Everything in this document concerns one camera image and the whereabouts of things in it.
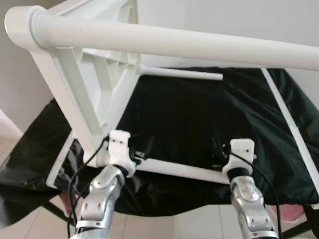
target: white rod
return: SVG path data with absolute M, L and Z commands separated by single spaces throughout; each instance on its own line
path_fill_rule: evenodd
M 299 153 L 304 161 L 304 164 L 305 164 L 306 169 L 310 175 L 310 178 L 315 186 L 317 193 L 319 194 L 319 173 L 318 173 L 318 170 L 314 164 L 313 159 L 310 156 L 310 153 L 307 149 L 307 146 L 306 146 L 306 144 L 305 144 L 305 142 L 304 142 L 304 140 L 299 132 L 299 129 L 296 126 L 283 98 L 281 97 L 280 92 L 278 91 L 278 89 L 273 81 L 273 78 L 271 77 L 271 75 L 269 74 L 267 69 L 262 68 L 261 70 L 262 70 L 262 72 L 267 80 L 267 83 L 268 83 L 271 91 L 274 94 L 276 102 L 277 102 L 277 104 L 278 104 L 278 106 L 279 106 L 279 108 L 280 108 L 280 110 L 281 110 L 281 112 L 286 120 L 286 123 L 290 129 L 290 132 L 295 139 L 297 148 L 298 148 Z
M 10 38 L 24 48 L 86 47 L 174 57 L 319 69 L 319 48 L 292 43 L 51 15 L 14 7 L 5 17 Z
M 172 76 L 181 78 L 203 79 L 203 80 L 222 80 L 223 74 L 200 72 L 200 71 L 186 71 L 177 69 L 168 69 L 161 67 L 140 66 L 140 72 L 142 75 L 153 76 Z
M 221 172 L 184 164 L 171 163 L 156 159 L 147 159 L 136 167 L 137 170 L 198 179 L 208 182 L 229 184 L 229 180 Z

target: black wire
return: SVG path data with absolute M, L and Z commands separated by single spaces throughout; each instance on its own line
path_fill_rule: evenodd
M 268 180 L 268 178 L 263 174 L 263 172 L 259 168 L 257 168 L 255 165 L 251 164 L 246 159 L 244 159 L 243 157 L 241 157 L 233 152 L 230 152 L 230 154 L 234 155 L 236 158 L 243 160 L 245 163 L 249 164 L 254 170 L 256 170 L 265 179 L 265 181 L 268 183 L 269 187 L 273 191 L 275 201 L 276 201 L 278 236 L 279 236 L 279 239 L 283 239 L 283 235 L 282 235 L 282 231 L 281 231 L 279 200 L 278 200 L 278 196 L 277 196 L 277 193 L 276 193 L 276 190 L 275 190 L 273 184 Z
M 86 184 L 86 185 L 82 188 L 82 190 L 79 192 L 79 194 L 78 194 L 79 196 L 78 196 L 78 198 L 77 198 L 77 199 L 75 200 L 75 202 L 74 202 L 74 207 L 76 207 L 76 205 L 78 204 L 80 198 L 82 197 L 82 194 L 85 192 L 85 190 L 86 190 L 89 186 L 90 186 L 90 183 Z M 70 232 L 71 219 L 72 219 L 72 214 L 69 215 L 68 221 L 67 221 L 68 238 L 71 237 L 71 232 Z
M 72 213 L 72 217 L 73 217 L 73 222 L 74 222 L 74 225 L 76 225 L 77 223 L 77 218 L 76 218 L 76 213 L 75 213 L 75 207 L 73 205 L 73 202 L 72 202 L 72 184 L 73 184 L 73 181 L 74 179 L 76 178 L 76 176 L 92 161 L 92 159 L 97 155 L 97 153 L 100 151 L 100 149 L 102 148 L 103 144 L 105 141 L 108 140 L 108 136 L 103 138 L 100 146 L 97 148 L 97 150 L 92 154 L 92 156 L 89 158 L 89 160 L 83 164 L 79 169 L 78 171 L 75 172 L 75 174 L 72 176 L 70 182 L 69 182 L 69 186 L 68 186 L 68 195 L 69 195 L 69 203 L 70 203 L 70 206 L 71 206 L 71 213 Z

